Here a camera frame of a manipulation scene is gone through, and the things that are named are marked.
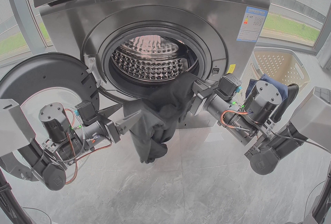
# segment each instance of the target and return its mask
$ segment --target cable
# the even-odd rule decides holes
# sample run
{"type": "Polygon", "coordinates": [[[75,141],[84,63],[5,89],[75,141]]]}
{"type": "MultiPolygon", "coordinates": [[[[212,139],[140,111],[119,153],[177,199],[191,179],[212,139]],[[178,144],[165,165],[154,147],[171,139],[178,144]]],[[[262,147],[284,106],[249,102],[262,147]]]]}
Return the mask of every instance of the cable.
{"type": "Polygon", "coordinates": [[[47,154],[47,156],[48,156],[50,159],[52,159],[52,160],[54,160],[54,161],[57,161],[57,162],[71,162],[71,161],[73,161],[74,159],[78,158],[79,155],[81,155],[81,153],[83,152],[83,149],[84,149],[84,144],[85,144],[85,139],[83,139],[83,147],[81,148],[80,152],[79,152],[76,156],[74,156],[73,158],[71,158],[71,159],[69,159],[69,160],[57,160],[57,159],[55,159],[51,154],[49,154],[48,152],[45,152],[45,153],[47,154]]]}
{"type": "MultiPolygon", "coordinates": [[[[70,136],[69,136],[68,133],[66,133],[66,134],[67,134],[67,138],[68,138],[68,140],[69,140],[70,147],[71,147],[71,150],[72,150],[72,152],[73,152],[73,155],[76,157],[75,150],[74,150],[74,148],[73,148],[73,145],[72,145],[72,141],[71,141],[71,139],[70,139],[70,136]]],[[[67,181],[67,182],[65,183],[65,185],[71,184],[71,183],[76,179],[76,177],[77,177],[77,173],[78,173],[78,165],[77,165],[77,159],[75,158],[75,173],[73,174],[73,177],[72,177],[69,181],[67,181]]]]}
{"type": "Polygon", "coordinates": [[[314,187],[314,189],[313,189],[313,190],[310,192],[310,194],[308,195],[308,197],[307,197],[307,201],[306,201],[306,205],[304,206],[304,218],[305,218],[305,216],[306,216],[306,207],[307,207],[307,203],[308,203],[308,199],[309,199],[310,195],[311,195],[312,192],[317,188],[317,186],[323,184],[324,182],[325,182],[325,181],[322,181],[322,182],[320,182],[318,185],[316,185],[316,186],[314,187]]]}
{"type": "Polygon", "coordinates": [[[234,113],[234,114],[239,114],[239,115],[246,115],[246,114],[248,114],[248,112],[238,112],[238,111],[234,111],[234,110],[225,110],[225,111],[222,113],[222,115],[221,115],[220,121],[221,121],[221,123],[222,123],[224,126],[226,126],[226,127],[233,128],[233,129],[244,130],[244,131],[250,132],[249,129],[242,128],[242,127],[235,127],[235,126],[231,126],[231,125],[226,124],[226,123],[224,122],[224,120],[223,120],[223,119],[224,119],[224,115],[225,115],[226,113],[234,113]]]}
{"type": "Polygon", "coordinates": [[[68,108],[66,108],[66,109],[64,109],[65,111],[69,111],[69,112],[71,112],[71,114],[72,114],[72,122],[71,122],[71,126],[73,126],[73,124],[75,123],[75,113],[71,110],[71,109],[68,109],[68,108]]]}
{"type": "Polygon", "coordinates": [[[44,211],[42,211],[42,210],[39,210],[39,209],[37,209],[37,208],[34,208],[34,207],[24,207],[24,206],[22,206],[22,208],[25,208],[25,209],[27,209],[27,210],[38,210],[38,211],[40,211],[40,212],[43,212],[43,213],[49,218],[49,221],[50,221],[50,223],[52,224],[51,217],[50,217],[46,212],[44,212],[44,211]]]}
{"type": "Polygon", "coordinates": [[[84,158],[85,156],[88,156],[88,155],[90,155],[90,154],[92,154],[92,153],[94,153],[94,152],[97,152],[98,150],[108,148],[108,147],[110,147],[110,146],[112,145],[112,141],[111,141],[110,139],[105,138],[105,137],[104,137],[104,139],[107,139],[107,140],[109,141],[109,145],[104,146],[104,147],[99,147],[99,148],[95,149],[94,151],[92,151],[92,152],[90,152],[90,153],[88,153],[88,154],[85,154],[85,155],[81,156],[80,158],[77,159],[77,161],[80,160],[80,159],[82,159],[82,158],[84,158]]]}
{"type": "Polygon", "coordinates": [[[320,145],[318,145],[318,144],[316,144],[316,143],[313,143],[313,142],[310,142],[310,141],[306,141],[306,140],[303,140],[303,139],[296,139],[296,138],[290,138],[290,137],[287,137],[287,136],[285,136],[285,135],[279,135],[279,134],[277,134],[277,133],[275,133],[275,132],[273,132],[273,131],[271,131],[272,132],[272,134],[274,134],[274,135],[276,135],[276,136],[278,136],[278,137],[280,137],[280,138],[285,138],[285,139],[293,139],[293,140],[296,140],[296,141],[300,141],[300,142],[303,142],[303,143],[308,143],[308,144],[311,144],[311,145],[314,145],[314,146],[316,146],[316,147],[319,147],[320,149],[322,149],[322,150],[325,150],[326,152],[328,152],[329,154],[331,154],[331,151],[329,151],[328,149],[326,149],[326,148],[324,148],[324,147],[322,147],[322,146],[320,146],[320,145]]]}

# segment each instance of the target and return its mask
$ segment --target washing machine drum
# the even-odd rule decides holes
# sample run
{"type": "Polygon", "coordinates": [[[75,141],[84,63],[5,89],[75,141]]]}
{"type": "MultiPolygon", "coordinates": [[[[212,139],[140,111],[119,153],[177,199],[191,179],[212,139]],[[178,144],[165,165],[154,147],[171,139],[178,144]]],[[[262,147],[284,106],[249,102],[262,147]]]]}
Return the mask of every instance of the washing machine drum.
{"type": "Polygon", "coordinates": [[[195,53],[183,42],[157,35],[139,36],[121,44],[110,63],[121,74],[149,84],[169,81],[197,67],[195,53]]]}

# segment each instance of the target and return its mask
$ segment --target dark gray garment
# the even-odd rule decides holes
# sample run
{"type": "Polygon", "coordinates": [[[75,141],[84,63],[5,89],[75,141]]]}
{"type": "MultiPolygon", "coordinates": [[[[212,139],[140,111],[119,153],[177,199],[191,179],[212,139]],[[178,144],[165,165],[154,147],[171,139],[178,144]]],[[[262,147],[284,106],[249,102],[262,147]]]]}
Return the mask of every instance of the dark gray garment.
{"type": "Polygon", "coordinates": [[[130,129],[141,162],[154,162],[167,153],[164,143],[174,135],[177,122],[186,117],[194,95],[192,84],[197,79],[191,73],[182,73],[147,99],[123,105],[124,116],[143,111],[143,117],[130,129]]]}

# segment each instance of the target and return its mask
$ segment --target gray marble floor tile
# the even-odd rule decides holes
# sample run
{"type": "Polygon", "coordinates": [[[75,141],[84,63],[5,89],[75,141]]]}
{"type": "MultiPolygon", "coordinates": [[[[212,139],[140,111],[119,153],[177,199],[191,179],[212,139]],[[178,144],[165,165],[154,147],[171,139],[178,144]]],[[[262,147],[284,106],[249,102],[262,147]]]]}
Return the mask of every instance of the gray marble floor tile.
{"type": "Polygon", "coordinates": [[[182,172],[116,172],[82,168],[58,192],[6,175],[22,206],[60,224],[182,224],[182,172]]]}
{"type": "Polygon", "coordinates": [[[183,171],[185,221],[191,224],[283,224],[303,221],[313,187],[325,180],[330,155],[309,145],[261,176],[248,162],[183,171]]]}
{"type": "Polygon", "coordinates": [[[117,144],[90,156],[84,167],[116,171],[181,171],[178,130],[166,144],[168,152],[164,157],[150,164],[141,164],[131,136],[127,133],[121,136],[117,144]]]}
{"type": "Polygon", "coordinates": [[[183,170],[247,160],[244,156],[244,146],[225,128],[218,125],[211,128],[182,129],[179,131],[179,137],[183,170]],[[216,140],[215,133],[218,133],[219,140],[216,140]]]}

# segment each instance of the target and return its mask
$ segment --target beige laundry basket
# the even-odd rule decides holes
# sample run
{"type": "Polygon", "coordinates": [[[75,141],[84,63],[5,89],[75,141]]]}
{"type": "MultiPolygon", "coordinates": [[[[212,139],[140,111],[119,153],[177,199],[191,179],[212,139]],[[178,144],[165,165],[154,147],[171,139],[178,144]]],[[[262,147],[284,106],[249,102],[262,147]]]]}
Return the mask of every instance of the beige laundry basket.
{"type": "Polygon", "coordinates": [[[287,49],[257,47],[242,75],[242,90],[238,94],[240,103],[245,101],[245,93],[250,79],[259,79],[264,73],[285,85],[296,83],[299,92],[310,82],[310,77],[296,54],[287,49]]]}

